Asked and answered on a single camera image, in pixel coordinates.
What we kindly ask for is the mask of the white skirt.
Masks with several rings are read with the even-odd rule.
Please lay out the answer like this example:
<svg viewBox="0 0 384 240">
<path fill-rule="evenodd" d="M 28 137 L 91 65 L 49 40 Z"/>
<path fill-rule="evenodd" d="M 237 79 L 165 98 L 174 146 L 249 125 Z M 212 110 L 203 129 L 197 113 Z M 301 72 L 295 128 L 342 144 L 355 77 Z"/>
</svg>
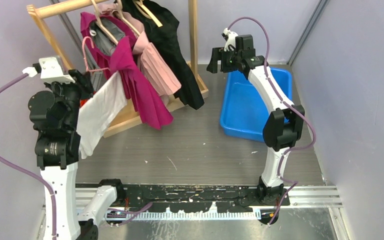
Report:
<svg viewBox="0 0 384 240">
<path fill-rule="evenodd" d="M 127 103 L 122 77 L 115 72 L 80 108 L 76 132 L 80 135 L 79 153 L 82 159 L 93 155 L 111 122 Z"/>
</svg>

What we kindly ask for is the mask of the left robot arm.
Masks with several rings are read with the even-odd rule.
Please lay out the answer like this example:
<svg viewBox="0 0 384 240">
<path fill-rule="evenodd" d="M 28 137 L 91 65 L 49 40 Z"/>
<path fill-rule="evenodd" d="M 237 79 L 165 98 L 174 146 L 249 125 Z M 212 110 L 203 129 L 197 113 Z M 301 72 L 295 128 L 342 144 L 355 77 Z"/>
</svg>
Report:
<svg viewBox="0 0 384 240">
<path fill-rule="evenodd" d="M 77 124 L 81 100 L 93 93 L 88 73 L 70 69 L 52 74 L 46 90 L 28 102 L 37 131 L 34 152 L 46 189 L 46 240 L 96 240 L 111 205 L 121 206 L 126 191 L 121 180 L 103 179 L 85 209 L 77 212 L 76 175 L 81 137 Z"/>
</svg>

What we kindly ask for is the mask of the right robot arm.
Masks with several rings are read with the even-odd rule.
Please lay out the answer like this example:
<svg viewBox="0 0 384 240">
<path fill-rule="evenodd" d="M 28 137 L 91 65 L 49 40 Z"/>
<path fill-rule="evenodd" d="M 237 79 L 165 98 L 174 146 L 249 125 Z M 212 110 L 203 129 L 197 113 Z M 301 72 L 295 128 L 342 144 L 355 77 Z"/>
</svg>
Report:
<svg viewBox="0 0 384 240">
<path fill-rule="evenodd" d="M 256 197 L 263 205 L 271 205 L 284 191 L 284 162 L 300 140 L 305 110 L 295 105 L 275 81 L 267 60 L 256 55 L 250 34 L 238 35 L 228 30 L 222 33 L 223 47 L 214 47 L 207 71 L 230 73 L 239 71 L 255 87 L 264 102 L 269 116 L 262 129 L 268 147 L 264 170 L 259 177 Z"/>
</svg>

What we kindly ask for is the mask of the pink wire hanger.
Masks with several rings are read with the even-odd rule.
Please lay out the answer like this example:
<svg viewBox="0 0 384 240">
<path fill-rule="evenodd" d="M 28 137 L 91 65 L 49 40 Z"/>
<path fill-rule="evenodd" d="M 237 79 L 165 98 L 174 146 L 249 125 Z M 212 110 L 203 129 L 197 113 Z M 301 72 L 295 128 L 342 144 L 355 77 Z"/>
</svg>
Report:
<svg viewBox="0 0 384 240">
<path fill-rule="evenodd" d="M 81 42 L 81 51 L 83 55 L 83 61 L 85 65 L 85 71 L 89 73 L 109 71 L 108 67 L 99 68 L 96 63 L 92 63 L 94 58 L 92 57 L 91 49 L 95 48 L 93 39 L 90 36 L 85 36 Z"/>
</svg>

